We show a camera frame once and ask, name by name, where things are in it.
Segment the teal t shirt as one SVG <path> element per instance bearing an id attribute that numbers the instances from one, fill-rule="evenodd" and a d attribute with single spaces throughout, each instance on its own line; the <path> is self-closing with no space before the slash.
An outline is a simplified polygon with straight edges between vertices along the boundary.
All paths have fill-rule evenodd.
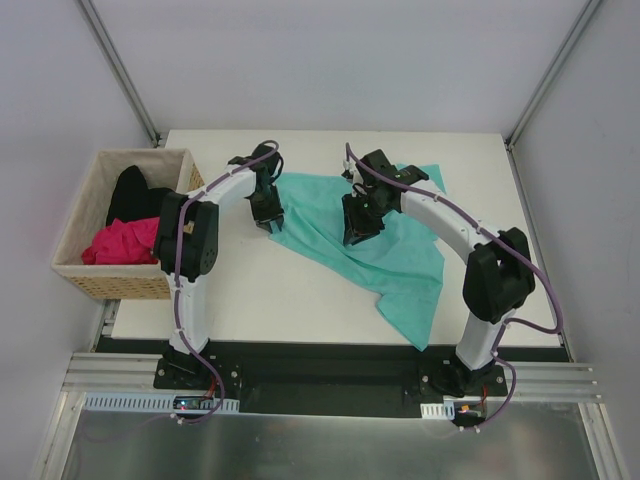
<path id="1" fill-rule="evenodd" d="M 351 194 L 345 179 L 284 173 L 276 186 L 284 226 L 270 239 L 377 293 L 381 316 L 416 349 L 425 350 L 444 284 L 437 235 L 393 211 L 384 217 L 379 235 L 345 246 L 342 197 Z"/>

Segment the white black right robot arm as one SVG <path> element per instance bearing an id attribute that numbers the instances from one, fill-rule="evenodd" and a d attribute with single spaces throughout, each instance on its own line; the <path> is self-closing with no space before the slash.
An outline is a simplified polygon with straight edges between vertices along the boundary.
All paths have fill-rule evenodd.
<path id="1" fill-rule="evenodd" d="M 369 240 L 390 212 L 432 230 L 464 262 L 463 300 L 469 310 L 461 340 L 449 362 L 429 376 L 431 388 L 461 398 L 481 388 L 495 364 L 504 322 L 535 289 L 526 235 L 518 228 L 482 233 L 479 221 L 454 205 L 420 168 L 398 168 L 382 150 L 362 158 L 346 152 L 344 177 L 353 191 L 342 198 L 346 245 Z"/>

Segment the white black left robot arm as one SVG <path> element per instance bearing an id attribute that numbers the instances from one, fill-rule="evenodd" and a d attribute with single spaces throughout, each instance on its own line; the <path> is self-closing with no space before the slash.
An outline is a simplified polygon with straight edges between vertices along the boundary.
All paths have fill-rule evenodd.
<path id="1" fill-rule="evenodd" d="M 220 375 L 203 357 L 210 341 L 207 276 L 218 257 L 220 216 L 247 200 L 258 228 L 280 231 L 284 210 L 276 180 L 283 167 L 278 143 L 266 140 L 251 155 L 232 158 L 210 184 L 164 198 L 153 255 L 169 285 L 174 331 L 157 364 L 156 389 L 222 385 Z"/>

